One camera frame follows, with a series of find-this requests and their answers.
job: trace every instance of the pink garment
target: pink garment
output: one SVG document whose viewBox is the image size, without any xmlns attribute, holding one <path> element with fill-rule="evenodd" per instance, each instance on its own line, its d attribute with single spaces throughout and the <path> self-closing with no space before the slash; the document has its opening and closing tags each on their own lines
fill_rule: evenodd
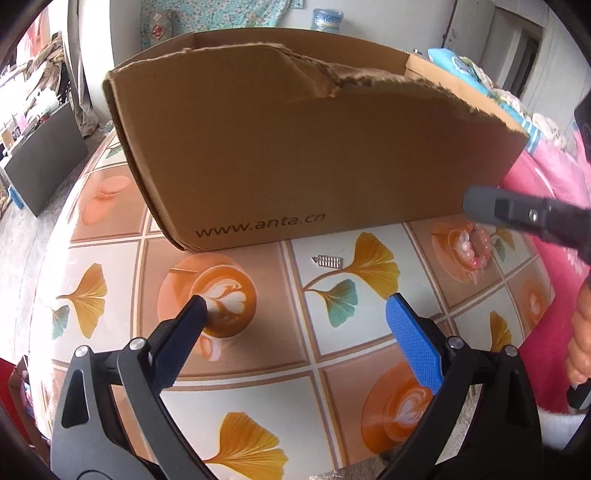
<svg viewBox="0 0 591 480">
<path fill-rule="evenodd" d="M 591 208 L 591 166 L 580 131 L 574 129 L 577 156 L 556 148 L 546 139 L 530 155 L 525 150 L 501 182 L 501 188 Z M 519 348 L 534 390 L 536 403 L 545 410 L 566 413 L 569 380 L 564 361 L 573 336 L 570 323 L 579 288 L 589 267 L 571 249 L 546 244 L 534 237 L 556 296 Z"/>
</svg>

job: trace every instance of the silver metal object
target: silver metal object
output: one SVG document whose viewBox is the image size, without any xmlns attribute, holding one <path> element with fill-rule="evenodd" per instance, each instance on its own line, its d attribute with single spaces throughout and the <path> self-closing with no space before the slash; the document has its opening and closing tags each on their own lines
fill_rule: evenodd
<svg viewBox="0 0 591 480">
<path fill-rule="evenodd" d="M 505 347 L 505 353 L 509 356 L 517 356 L 517 348 L 515 348 L 513 345 L 507 345 Z"/>
<path fill-rule="evenodd" d="M 449 337 L 447 343 L 449 343 L 449 346 L 455 350 L 459 350 L 464 346 L 464 340 L 459 337 Z"/>
<path fill-rule="evenodd" d="M 341 257 L 318 255 L 316 257 L 312 257 L 312 261 L 319 267 L 334 268 L 335 270 L 340 270 L 343 268 L 343 259 Z"/>
<path fill-rule="evenodd" d="M 78 358 L 81 358 L 81 357 L 85 356 L 87 353 L 88 353 L 88 347 L 86 345 L 82 345 L 76 349 L 76 351 L 74 352 L 74 355 L 76 355 Z"/>
<path fill-rule="evenodd" d="M 138 337 L 138 338 L 134 338 L 133 340 L 130 341 L 129 348 L 132 350 L 141 350 L 142 348 L 144 348 L 145 344 L 146 344 L 146 339 Z"/>
</svg>

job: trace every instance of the floral curtain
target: floral curtain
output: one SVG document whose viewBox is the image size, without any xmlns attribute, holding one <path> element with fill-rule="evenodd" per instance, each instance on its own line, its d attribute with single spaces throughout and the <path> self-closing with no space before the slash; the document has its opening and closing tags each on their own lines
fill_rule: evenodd
<svg viewBox="0 0 591 480">
<path fill-rule="evenodd" d="M 173 11 L 175 36 L 193 31 L 237 27 L 274 27 L 290 0 L 143 0 L 142 50 L 150 46 L 150 18 L 156 10 Z"/>
</svg>

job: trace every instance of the gray floor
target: gray floor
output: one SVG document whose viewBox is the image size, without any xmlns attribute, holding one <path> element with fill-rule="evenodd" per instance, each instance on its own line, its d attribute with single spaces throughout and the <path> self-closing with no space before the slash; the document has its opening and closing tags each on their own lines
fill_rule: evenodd
<svg viewBox="0 0 591 480">
<path fill-rule="evenodd" d="M 70 173 L 35 217 L 11 203 L 0 219 L 0 358 L 13 363 L 28 353 L 33 299 L 45 248 L 61 209 L 105 133 L 86 139 L 88 156 Z"/>
</svg>

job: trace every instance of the cardboard box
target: cardboard box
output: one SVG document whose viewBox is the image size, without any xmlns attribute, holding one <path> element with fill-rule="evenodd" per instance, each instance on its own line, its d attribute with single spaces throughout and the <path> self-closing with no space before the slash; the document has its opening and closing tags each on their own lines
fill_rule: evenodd
<svg viewBox="0 0 591 480">
<path fill-rule="evenodd" d="M 103 87 L 152 214 L 194 251 L 458 213 L 527 141 L 430 62 L 315 31 L 182 35 Z"/>
</svg>

